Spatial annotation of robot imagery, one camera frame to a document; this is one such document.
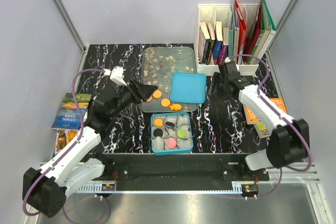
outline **bookshelf compartment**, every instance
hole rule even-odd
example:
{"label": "bookshelf compartment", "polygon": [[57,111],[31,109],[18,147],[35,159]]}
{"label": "bookshelf compartment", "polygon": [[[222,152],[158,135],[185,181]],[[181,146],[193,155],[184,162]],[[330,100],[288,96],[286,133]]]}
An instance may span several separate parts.
{"label": "bookshelf compartment", "polygon": [[[240,5],[240,9],[243,12],[243,17],[246,20],[247,27],[250,28],[253,19],[256,18],[258,5]],[[198,73],[203,73],[207,76],[212,76],[214,72],[219,72],[218,65],[214,65],[213,59],[209,65],[201,64],[198,60],[198,36],[199,36],[199,23],[207,22],[214,23],[216,21],[225,22],[228,13],[231,13],[230,5],[198,5],[197,19],[195,25],[195,59]],[[259,65],[238,65],[240,74],[242,76],[253,76],[257,71]]]}

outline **tabletop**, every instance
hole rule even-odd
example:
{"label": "tabletop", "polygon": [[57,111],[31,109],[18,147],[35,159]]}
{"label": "tabletop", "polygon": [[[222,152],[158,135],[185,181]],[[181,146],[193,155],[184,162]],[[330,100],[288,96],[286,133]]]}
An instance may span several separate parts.
{"label": "tabletop", "polygon": [[[83,69],[113,69],[122,66],[124,79],[135,78],[140,81],[143,52],[149,47],[185,46],[193,44],[106,44],[90,45]],[[265,76],[266,69],[260,65],[254,79],[257,83]],[[207,77],[209,89],[212,77]],[[78,93],[93,94],[97,97],[100,90],[115,90],[118,87],[102,73],[83,74],[78,83]],[[270,98],[277,98],[278,93],[272,76],[267,80],[262,91]],[[126,108],[123,115],[115,117],[110,135],[110,142],[101,143],[94,151],[104,153],[152,153],[150,118],[152,113],[144,113],[138,105]],[[269,138],[260,139],[253,125],[245,120],[243,105],[233,99],[224,100],[215,94],[208,94],[205,103],[196,111],[189,112],[193,132],[193,153],[250,153],[267,147]]]}

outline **purple cable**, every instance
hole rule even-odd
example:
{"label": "purple cable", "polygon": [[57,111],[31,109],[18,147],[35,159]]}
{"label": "purple cable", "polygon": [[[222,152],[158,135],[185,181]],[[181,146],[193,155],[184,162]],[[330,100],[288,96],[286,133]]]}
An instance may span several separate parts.
{"label": "purple cable", "polygon": [[[282,180],[282,168],[280,168],[280,176],[279,176],[279,181],[278,183],[275,185],[275,187],[269,192],[269,193],[266,193],[265,195],[261,195],[261,196],[258,196],[257,198],[259,199],[264,199],[270,195],[272,195],[279,187],[280,183],[281,183],[281,180]],[[255,199],[255,198],[236,198],[236,197],[230,197],[230,196],[224,196],[224,195],[218,195],[218,197],[221,197],[221,198],[226,198],[226,199],[243,199],[243,200],[251,200],[251,199]]]}
{"label": "purple cable", "polygon": [[[104,200],[104,205],[105,205],[105,209],[104,209],[103,214],[100,216],[100,218],[99,218],[98,220],[96,220],[95,222],[92,222],[92,223],[90,223],[90,224],[98,224],[98,223],[104,218],[104,216],[108,213],[108,211],[109,211],[109,204],[108,204],[108,201],[107,201],[106,198],[103,198],[103,200]],[[64,217],[65,217],[65,218],[67,219],[67,221],[69,221],[71,224],[81,224],[81,223],[78,223],[78,222],[75,222],[75,221],[71,220],[71,219],[69,218],[69,216],[67,215],[67,212],[65,212],[65,208],[64,208],[64,207],[62,208],[62,211],[63,211]]]}
{"label": "purple cable", "polygon": [[[80,111],[80,107],[78,105],[78,102],[77,102],[77,99],[76,99],[76,93],[75,93],[75,84],[76,84],[76,80],[77,78],[82,74],[82,73],[86,73],[86,72],[102,72],[104,73],[105,71],[104,70],[101,70],[101,69],[85,69],[85,70],[82,70],[80,72],[78,72],[74,79],[72,80],[72,84],[71,84],[71,90],[72,90],[72,96],[73,96],[73,99],[75,101],[75,104],[76,104],[76,109],[77,111],[79,112],[79,118],[80,118],[80,133],[79,133],[79,136],[77,138],[77,140],[79,140],[82,135],[83,135],[83,130],[84,130],[84,121],[83,121],[83,116],[82,116],[82,113]],[[77,144],[77,141],[72,141],[72,144],[71,146],[52,164],[52,166],[54,167],[55,165],[57,165],[64,157],[65,155],[67,155],[71,150],[72,148]],[[28,212],[27,210],[27,201],[28,201],[28,198],[30,196],[30,194],[32,193],[32,191],[34,190],[35,186],[40,182],[40,180],[49,172],[51,171],[51,167],[49,167],[48,169],[45,170],[44,173],[42,173],[34,182],[33,184],[30,186],[30,188],[28,189],[27,193],[26,193],[26,196],[23,200],[23,212],[25,213],[25,215],[27,216],[35,216],[35,215],[38,215],[40,212]]]}
{"label": "purple cable", "polygon": [[[242,55],[236,55],[236,56],[233,56],[233,57],[230,57],[230,59],[234,59],[234,58],[237,58],[237,57],[252,57],[256,60],[258,60],[259,62],[261,62],[265,68],[266,68],[266,76],[265,78],[260,82],[258,88],[257,88],[257,94],[259,95],[259,97],[262,99],[262,101],[274,112],[276,113],[278,116],[280,116],[280,113],[275,109],[273,108],[272,104],[269,103],[264,97],[260,96],[260,88],[262,85],[265,84],[266,80],[269,78],[269,69],[268,69],[268,66],[267,64],[259,59],[258,57],[256,56],[253,56],[253,55],[246,55],[246,54],[242,54]],[[302,144],[304,145],[306,151],[307,151],[307,155],[308,155],[308,165],[305,169],[296,169],[296,168],[293,168],[291,166],[287,166],[289,169],[292,169],[292,170],[295,170],[296,172],[306,172],[307,170],[310,169],[311,167],[311,164],[312,164],[312,155],[311,155],[311,151],[310,151],[310,148],[306,142],[306,140],[304,140],[303,136],[301,135],[301,133],[293,126],[293,124],[291,124],[286,118],[282,118],[289,127],[291,127],[291,129],[295,132],[295,134],[298,136],[298,138],[300,139],[300,141],[302,142]]]}

